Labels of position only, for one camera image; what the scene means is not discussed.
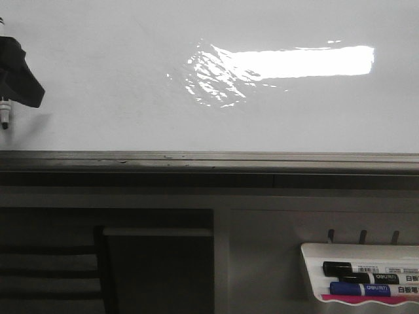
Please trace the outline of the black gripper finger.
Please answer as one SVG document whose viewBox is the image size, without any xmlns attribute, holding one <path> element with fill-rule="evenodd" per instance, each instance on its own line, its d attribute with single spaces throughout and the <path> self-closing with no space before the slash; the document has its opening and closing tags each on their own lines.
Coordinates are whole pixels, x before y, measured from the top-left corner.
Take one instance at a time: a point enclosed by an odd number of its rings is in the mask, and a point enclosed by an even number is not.
<svg viewBox="0 0 419 314">
<path fill-rule="evenodd" d="M 45 89 L 26 63 L 26 52 L 13 37 L 1 36 L 1 97 L 39 108 Z"/>
</svg>

